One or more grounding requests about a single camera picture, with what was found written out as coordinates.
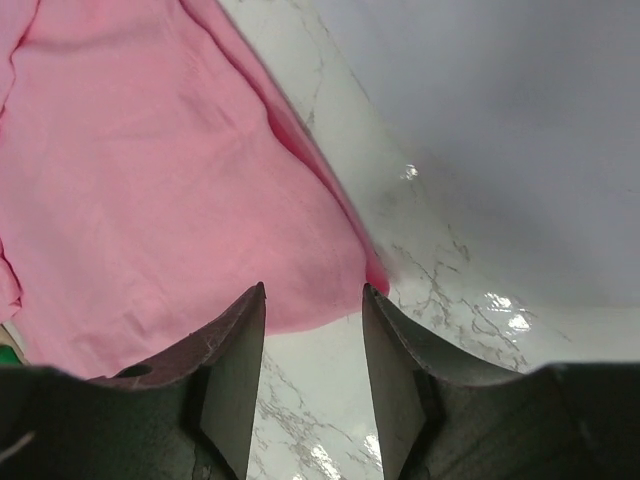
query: white wall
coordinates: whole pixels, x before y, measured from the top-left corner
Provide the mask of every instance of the white wall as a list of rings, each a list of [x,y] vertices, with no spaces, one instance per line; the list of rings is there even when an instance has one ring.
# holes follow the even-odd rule
[[[314,2],[486,272],[640,305],[640,1]]]

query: pink fabric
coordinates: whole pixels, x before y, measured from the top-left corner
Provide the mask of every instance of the pink fabric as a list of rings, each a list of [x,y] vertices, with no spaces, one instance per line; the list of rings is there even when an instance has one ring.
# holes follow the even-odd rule
[[[317,327],[359,308],[367,256],[387,288],[213,0],[2,0],[0,101],[0,321],[31,362],[112,375],[258,281],[269,333]]]

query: white marble surface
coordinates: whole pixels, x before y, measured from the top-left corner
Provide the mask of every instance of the white marble surface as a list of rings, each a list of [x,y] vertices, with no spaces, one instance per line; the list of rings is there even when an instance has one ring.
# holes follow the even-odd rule
[[[484,271],[640,306],[637,0],[312,2]]]
[[[465,350],[526,371],[581,345],[479,273],[309,0],[222,0],[306,123],[392,276],[391,299]],[[249,478],[381,479],[361,318],[266,340]]]

